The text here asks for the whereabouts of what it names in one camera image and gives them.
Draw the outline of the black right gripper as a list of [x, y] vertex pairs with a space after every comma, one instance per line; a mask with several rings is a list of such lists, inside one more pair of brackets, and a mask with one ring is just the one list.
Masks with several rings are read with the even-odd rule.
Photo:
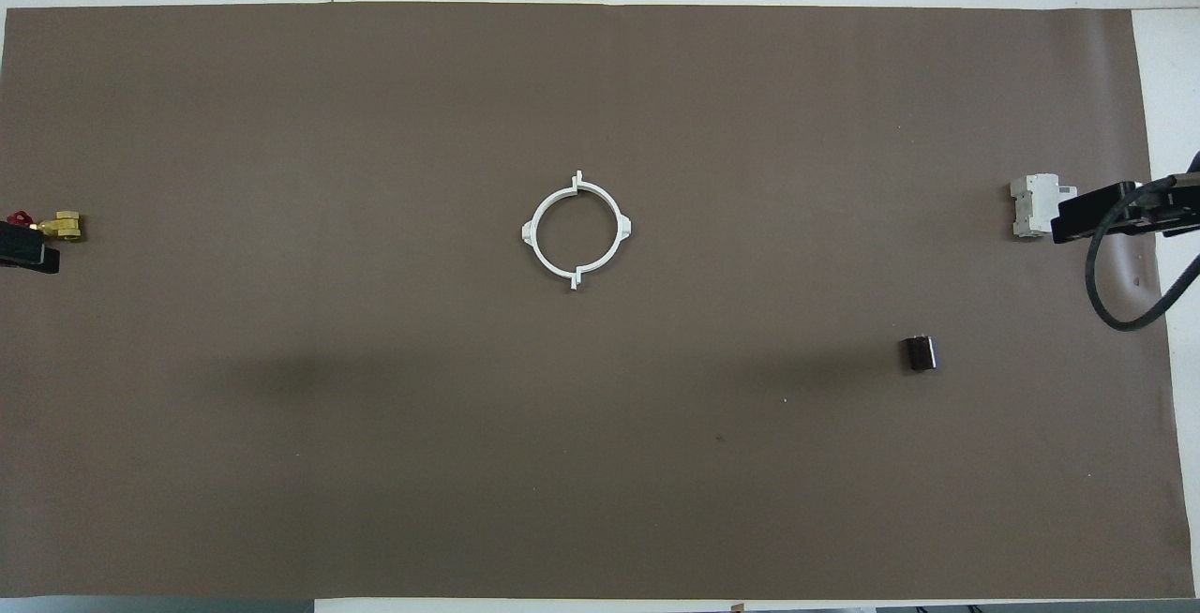
[[[1133, 181], [1121, 181], [1060, 202], [1058, 216], [1051, 220], [1052, 242], [1068, 244], [1092, 238], [1106, 212], [1138, 187]], [[1199, 173], [1170, 174], [1141, 190], [1148, 190], [1139, 202], [1142, 211], [1140, 228], [1144, 232], [1172, 238], [1199, 229]]]

